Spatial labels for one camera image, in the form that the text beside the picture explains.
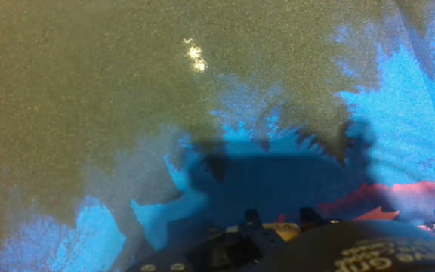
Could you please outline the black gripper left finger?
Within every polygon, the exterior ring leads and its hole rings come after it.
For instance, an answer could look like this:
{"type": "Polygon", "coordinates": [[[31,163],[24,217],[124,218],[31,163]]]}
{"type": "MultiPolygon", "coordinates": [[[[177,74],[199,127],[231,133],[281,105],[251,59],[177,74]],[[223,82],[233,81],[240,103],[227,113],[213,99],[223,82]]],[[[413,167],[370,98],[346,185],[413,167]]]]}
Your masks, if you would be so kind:
{"type": "Polygon", "coordinates": [[[209,226],[176,239],[164,249],[131,265],[127,272],[250,271],[263,258],[285,245],[274,230],[264,227],[256,209],[227,229],[209,226]]]}

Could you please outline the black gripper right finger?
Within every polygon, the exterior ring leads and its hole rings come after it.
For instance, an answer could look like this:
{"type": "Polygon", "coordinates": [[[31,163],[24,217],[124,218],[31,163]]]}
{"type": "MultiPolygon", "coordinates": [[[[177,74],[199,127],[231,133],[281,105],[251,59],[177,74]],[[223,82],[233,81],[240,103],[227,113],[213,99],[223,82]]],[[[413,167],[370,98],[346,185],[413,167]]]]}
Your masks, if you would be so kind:
{"type": "Polygon", "coordinates": [[[301,231],[309,231],[316,227],[328,224],[329,221],[319,215],[311,207],[300,208],[300,228],[301,231]]]}

